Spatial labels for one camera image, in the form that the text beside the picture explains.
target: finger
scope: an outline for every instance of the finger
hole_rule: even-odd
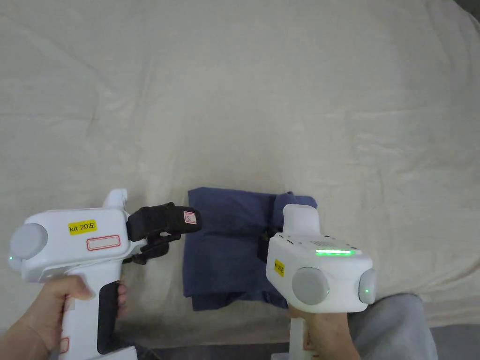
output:
[[[51,280],[45,284],[43,291],[61,299],[65,298],[66,295],[80,300],[88,300],[92,297],[92,293],[78,275]]]
[[[127,293],[127,287],[123,284],[119,285],[119,295],[123,295]]]
[[[127,295],[120,295],[119,296],[119,306],[125,305],[127,302]]]
[[[128,312],[127,310],[128,308],[127,307],[121,307],[119,308],[118,312],[117,312],[117,317],[121,317],[121,316],[125,316]]]

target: navy fabric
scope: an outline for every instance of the navy fabric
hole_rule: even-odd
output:
[[[202,214],[202,230],[187,234],[183,294],[195,311],[220,309],[235,300],[259,300],[287,308],[257,258],[258,239],[268,228],[283,227],[287,204],[317,207],[309,196],[198,188],[189,206]]]

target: white tag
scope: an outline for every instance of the white tag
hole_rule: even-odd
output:
[[[185,222],[187,224],[194,224],[197,225],[197,217],[195,216],[195,213],[191,213],[188,211],[183,212],[183,217],[185,219]]]
[[[60,339],[60,354],[67,353],[69,348],[70,348],[70,338],[64,337]]]
[[[120,246],[120,236],[118,235],[102,236],[101,238],[87,240],[88,251],[110,249],[118,246]]]

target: white handheld device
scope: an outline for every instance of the white handheld device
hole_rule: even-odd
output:
[[[80,275],[93,293],[87,301],[66,300],[61,360],[137,360],[135,348],[122,348],[113,334],[121,265],[145,264],[166,254],[182,233],[201,228],[190,207],[168,203],[129,215],[126,201],[127,191],[115,189],[101,208],[39,213],[12,236],[9,264],[25,281]]]
[[[361,312],[375,301],[376,272],[361,250],[320,234],[317,210],[286,205],[283,232],[268,244],[266,276],[295,308],[312,313]],[[315,356],[305,321],[290,323],[290,360]]]

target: green led strip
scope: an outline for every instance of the green led strip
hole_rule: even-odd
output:
[[[350,254],[353,255],[355,252],[351,250],[315,250],[318,253],[322,254]]]
[[[317,256],[352,256],[353,254],[332,254],[330,252],[317,253]]]

